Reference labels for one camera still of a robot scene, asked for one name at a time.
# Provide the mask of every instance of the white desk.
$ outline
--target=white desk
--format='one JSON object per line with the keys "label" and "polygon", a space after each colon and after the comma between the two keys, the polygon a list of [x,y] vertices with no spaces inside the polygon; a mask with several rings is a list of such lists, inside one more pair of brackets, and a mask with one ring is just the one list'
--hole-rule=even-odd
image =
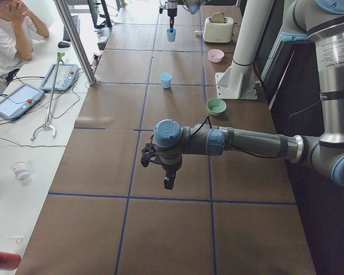
{"label": "white desk", "polygon": [[[80,37],[88,59],[91,60],[93,53],[99,51],[97,35],[93,31],[90,15],[80,14],[80,24]],[[35,43],[33,60],[21,68],[18,77],[45,76],[51,64],[56,62],[58,51],[65,52],[65,63],[79,65],[72,46],[65,49],[57,47],[57,43],[62,40],[62,30],[63,24],[60,18],[57,18],[50,27],[50,38]],[[35,87],[39,87],[41,81],[23,79],[23,82]],[[20,85],[20,81],[13,81],[5,93],[9,94]],[[0,137],[22,145],[66,145],[88,91],[87,78],[84,74],[79,78],[74,91],[80,96],[80,101],[64,116],[50,121],[57,130],[55,139],[51,131],[40,131],[36,140],[30,141],[33,131],[45,121],[47,109],[39,108],[39,105],[33,108],[33,110],[38,109],[34,113],[29,113],[13,123],[0,125]],[[71,90],[67,91],[53,102],[53,115],[62,114],[77,99],[78,97]],[[48,100],[49,94],[45,95],[40,103],[44,104]],[[17,147],[0,140],[0,251],[23,256],[64,150],[65,147]],[[10,166],[18,161],[24,161],[31,173],[31,177],[22,182],[10,170]],[[14,273],[15,270],[0,271],[0,274],[4,275]]]}

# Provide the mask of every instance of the light blue plastic cup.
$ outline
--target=light blue plastic cup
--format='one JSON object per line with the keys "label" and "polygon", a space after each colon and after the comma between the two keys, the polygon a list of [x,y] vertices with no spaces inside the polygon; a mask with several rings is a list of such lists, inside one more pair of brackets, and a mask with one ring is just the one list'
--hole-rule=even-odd
{"label": "light blue plastic cup", "polygon": [[162,73],[161,74],[161,80],[162,80],[162,87],[164,89],[171,88],[172,74],[170,74],[170,73]]}
{"label": "light blue plastic cup", "polygon": [[167,29],[168,42],[174,42],[176,39],[176,29]]}

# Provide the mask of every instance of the hand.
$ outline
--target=hand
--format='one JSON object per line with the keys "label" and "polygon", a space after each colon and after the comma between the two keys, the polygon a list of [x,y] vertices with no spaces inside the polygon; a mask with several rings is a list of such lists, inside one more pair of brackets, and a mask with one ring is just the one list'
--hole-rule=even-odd
{"label": "hand", "polygon": [[16,0],[11,7],[9,7],[8,4],[5,4],[5,9],[7,16],[12,23],[20,25],[23,24],[24,18],[26,17],[25,10],[27,9],[23,2]]}
{"label": "hand", "polygon": [[34,13],[25,5],[25,3],[23,1],[17,0],[17,3],[23,3],[24,4],[24,13],[26,16],[31,18],[34,15]]}

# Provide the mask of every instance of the tablet screen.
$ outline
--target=tablet screen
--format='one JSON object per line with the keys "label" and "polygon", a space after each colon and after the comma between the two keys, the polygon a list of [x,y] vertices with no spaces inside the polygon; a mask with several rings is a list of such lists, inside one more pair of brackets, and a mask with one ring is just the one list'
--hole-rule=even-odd
{"label": "tablet screen", "polygon": [[[55,88],[62,88],[63,86],[65,86],[65,82],[68,79],[68,76],[70,74],[72,67],[73,67],[73,65],[59,65],[58,66]],[[48,88],[48,89],[52,88],[53,78],[55,75],[55,68],[56,68],[56,66],[54,66],[52,68],[49,76],[47,77],[47,79],[43,83],[42,86],[44,88]]]}
{"label": "tablet screen", "polygon": [[23,108],[26,101],[32,99],[36,94],[38,94],[37,90],[24,85],[15,93],[1,101],[0,112],[6,116],[11,116],[16,110]]}

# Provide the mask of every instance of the metal pole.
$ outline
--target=metal pole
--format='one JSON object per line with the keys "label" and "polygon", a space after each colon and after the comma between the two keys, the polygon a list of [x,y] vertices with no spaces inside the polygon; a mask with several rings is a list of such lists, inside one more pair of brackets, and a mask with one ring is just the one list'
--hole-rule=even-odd
{"label": "metal pole", "polygon": [[83,45],[81,44],[79,34],[74,27],[68,4],[66,3],[65,0],[54,0],[54,2],[55,2],[56,8],[61,17],[62,22],[64,23],[64,26],[68,30],[70,39],[75,49],[76,56],[78,57],[81,67],[85,75],[87,76],[88,82],[90,85],[94,85],[97,80],[89,64]]}
{"label": "metal pole", "polygon": [[216,73],[217,95],[223,99],[257,99],[253,62],[274,0],[248,0],[231,66]]}
{"label": "metal pole", "polygon": [[60,60],[57,59],[56,62],[56,67],[55,67],[55,75],[52,81],[52,89],[51,89],[51,95],[50,95],[50,103],[48,105],[48,109],[47,109],[47,114],[46,114],[46,119],[45,119],[45,124],[48,124],[50,122],[50,114],[51,114],[51,107],[52,107],[52,98],[53,98],[53,94],[55,92],[55,86],[56,86],[56,78],[57,78],[57,73],[58,73],[58,66],[60,65]]}

